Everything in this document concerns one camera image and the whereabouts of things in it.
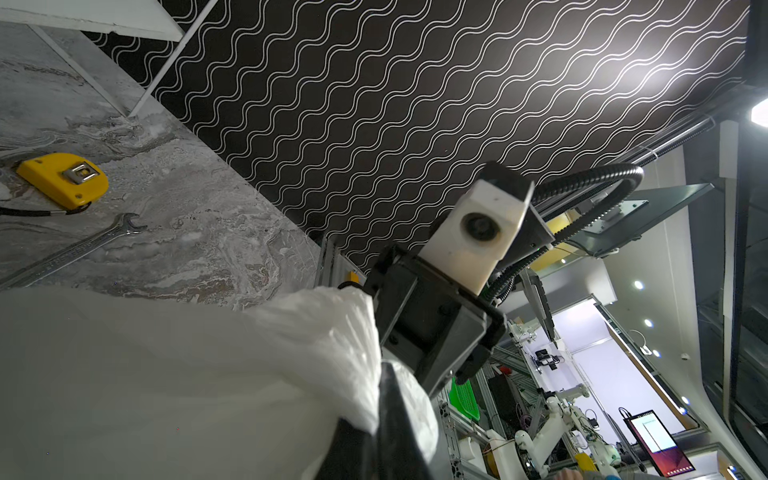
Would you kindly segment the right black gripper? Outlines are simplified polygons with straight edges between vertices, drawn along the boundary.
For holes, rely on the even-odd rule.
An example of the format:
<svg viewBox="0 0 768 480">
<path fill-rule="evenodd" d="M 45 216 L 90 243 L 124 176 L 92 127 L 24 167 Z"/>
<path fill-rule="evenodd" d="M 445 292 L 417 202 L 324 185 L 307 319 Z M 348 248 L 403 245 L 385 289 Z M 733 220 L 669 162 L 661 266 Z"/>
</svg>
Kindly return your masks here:
<svg viewBox="0 0 768 480">
<path fill-rule="evenodd" d="M 380 345 L 430 397 L 474 377 L 506 332 L 501 311 L 398 245 L 381 252 L 363 291 L 373 298 Z"/>
</svg>

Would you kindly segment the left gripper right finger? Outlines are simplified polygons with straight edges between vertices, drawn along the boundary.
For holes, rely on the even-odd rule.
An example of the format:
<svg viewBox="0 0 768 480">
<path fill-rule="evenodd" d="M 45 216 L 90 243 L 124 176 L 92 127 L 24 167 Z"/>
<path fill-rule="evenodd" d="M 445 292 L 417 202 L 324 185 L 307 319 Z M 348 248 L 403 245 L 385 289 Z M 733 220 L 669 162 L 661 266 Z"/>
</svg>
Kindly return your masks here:
<svg viewBox="0 0 768 480">
<path fill-rule="evenodd" d="M 379 393 L 379 427 L 376 434 L 378 478 L 432 479 L 408 418 L 394 367 L 388 362 L 382 364 Z"/>
</svg>

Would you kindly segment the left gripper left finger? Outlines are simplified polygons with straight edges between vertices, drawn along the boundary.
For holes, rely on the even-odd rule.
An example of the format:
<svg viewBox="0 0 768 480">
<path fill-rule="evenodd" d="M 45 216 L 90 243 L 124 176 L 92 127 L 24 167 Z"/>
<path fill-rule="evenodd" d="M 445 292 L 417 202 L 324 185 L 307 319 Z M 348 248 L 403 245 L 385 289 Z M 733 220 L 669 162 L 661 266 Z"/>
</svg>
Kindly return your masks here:
<svg viewBox="0 0 768 480">
<path fill-rule="evenodd" d="M 375 436 L 340 418 L 316 480 L 370 480 L 376 466 Z"/>
</svg>

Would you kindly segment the white plastic grocery bag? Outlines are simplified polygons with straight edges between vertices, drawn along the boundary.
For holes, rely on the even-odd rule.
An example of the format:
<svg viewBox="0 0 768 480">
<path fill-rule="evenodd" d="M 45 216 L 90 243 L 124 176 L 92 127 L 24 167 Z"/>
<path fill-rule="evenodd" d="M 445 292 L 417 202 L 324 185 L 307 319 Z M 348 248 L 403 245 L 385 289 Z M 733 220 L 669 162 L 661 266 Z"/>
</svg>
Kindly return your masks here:
<svg viewBox="0 0 768 480">
<path fill-rule="evenodd" d="M 236 312 L 37 287 L 1 295 L 5 479 L 315 479 L 340 418 L 375 436 L 393 365 L 428 464 L 439 429 L 382 356 L 371 298 L 320 287 Z"/>
</svg>

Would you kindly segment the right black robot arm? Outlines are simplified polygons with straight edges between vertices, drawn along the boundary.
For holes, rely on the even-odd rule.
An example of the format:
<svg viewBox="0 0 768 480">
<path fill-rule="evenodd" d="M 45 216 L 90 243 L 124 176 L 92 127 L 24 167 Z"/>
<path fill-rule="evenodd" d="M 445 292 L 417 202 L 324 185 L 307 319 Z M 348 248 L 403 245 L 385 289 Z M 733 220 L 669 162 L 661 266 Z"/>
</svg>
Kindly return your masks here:
<svg viewBox="0 0 768 480">
<path fill-rule="evenodd" d="M 424 245 L 392 244 L 376 259 L 363 288 L 374 300 L 381 345 L 428 396 L 467 382 L 506 330 L 500 306 L 516 282 L 618 207 L 643 178 L 640 166 L 618 163 L 538 184 L 484 164 Z"/>
</svg>

